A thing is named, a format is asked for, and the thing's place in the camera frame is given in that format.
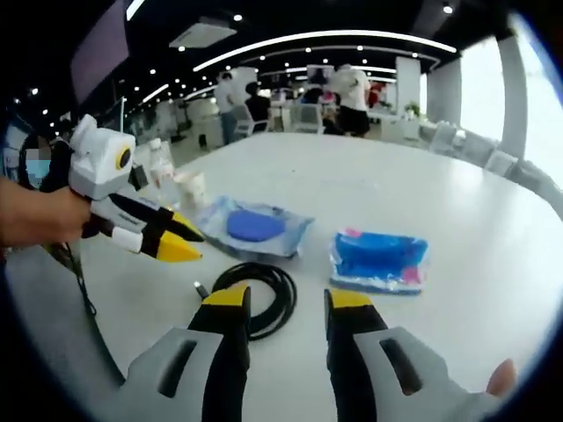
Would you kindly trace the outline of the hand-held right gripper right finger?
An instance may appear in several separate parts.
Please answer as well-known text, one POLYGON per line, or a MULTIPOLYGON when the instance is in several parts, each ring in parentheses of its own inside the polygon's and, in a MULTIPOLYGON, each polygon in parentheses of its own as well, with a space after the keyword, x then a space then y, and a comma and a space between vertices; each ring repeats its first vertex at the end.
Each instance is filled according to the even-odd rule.
POLYGON ((364 294, 325 291, 326 364, 339 421, 487 421, 499 401, 450 378, 445 360, 364 294))

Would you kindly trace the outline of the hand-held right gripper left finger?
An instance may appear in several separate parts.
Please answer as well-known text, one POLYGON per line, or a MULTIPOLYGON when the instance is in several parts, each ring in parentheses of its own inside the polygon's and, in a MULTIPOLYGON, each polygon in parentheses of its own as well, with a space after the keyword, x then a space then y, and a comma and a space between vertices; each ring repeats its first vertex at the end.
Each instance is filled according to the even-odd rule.
POLYGON ((167 332, 131 364, 127 421, 239 421, 250 367, 251 289, 218 290, 187 328, 167 332))

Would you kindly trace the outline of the person's right hand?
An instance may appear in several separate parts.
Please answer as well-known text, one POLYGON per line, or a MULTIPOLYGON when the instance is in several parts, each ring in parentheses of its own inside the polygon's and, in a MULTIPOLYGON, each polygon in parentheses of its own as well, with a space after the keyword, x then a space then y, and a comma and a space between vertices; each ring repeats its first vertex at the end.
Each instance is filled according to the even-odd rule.
POLYGON ((514 388, 515 383, 515 363, 512 359, 506 359, 491 374, 486 393, 493 397, 503 397, 514 388))

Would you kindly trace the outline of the person's left hand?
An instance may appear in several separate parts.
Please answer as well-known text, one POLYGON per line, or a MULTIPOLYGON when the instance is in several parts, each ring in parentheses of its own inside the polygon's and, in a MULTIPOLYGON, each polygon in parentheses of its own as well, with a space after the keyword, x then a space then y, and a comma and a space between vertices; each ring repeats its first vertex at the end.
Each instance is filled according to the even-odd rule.
POLYGON ((91 204, 69 187, 43 193, 40 206, 42 239, 50 243, 67 243, 79 239, 84 225, 91 219, 91 204))

